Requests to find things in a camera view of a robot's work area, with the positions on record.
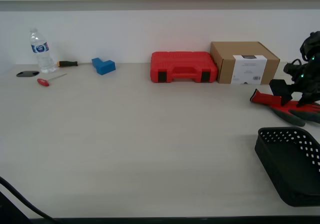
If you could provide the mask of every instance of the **white label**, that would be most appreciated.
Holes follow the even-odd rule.
[[[234,55],[231,84],[261,84],[267,59],[263,55]]]

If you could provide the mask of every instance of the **bottle cap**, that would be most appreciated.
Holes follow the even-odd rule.
[[[38,32],[38,29],[35,28],[35,27],[32,27],[32,28],[30,28],[30,32],[31,33],[36,33],[36,32]]]

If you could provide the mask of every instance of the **cardboard box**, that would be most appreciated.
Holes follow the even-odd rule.
[[[222,84],[269,84],[280,62],[257,41],[213,41],[210,54]]]

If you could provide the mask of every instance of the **brown box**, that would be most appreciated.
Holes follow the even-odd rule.
[[[280,62],[277,56],[258,41],[213,41],[210,54],[218,67],[217,81],[222,84],[232,82],[236,63],[234,55],[261,55],[267,59],[261,84],[269,84],[274,78]]]

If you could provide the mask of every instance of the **red screwdriver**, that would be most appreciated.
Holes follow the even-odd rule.
[[[54,80],[54,79],[63,77],[63,76],[65,76],[65,75],[67,75],[67,73],[66,73],[66,74],[63,74],[63,75],[58,75],[58,76],[56,76],[56,77],[54,77],[54,78],[50,78],[50,79],[48,79],[48,80],[38,78],[36,81],[37,81],[41,86],[48,87],[48,86],[50,86],[49,81],[52,81],[52,80]]]

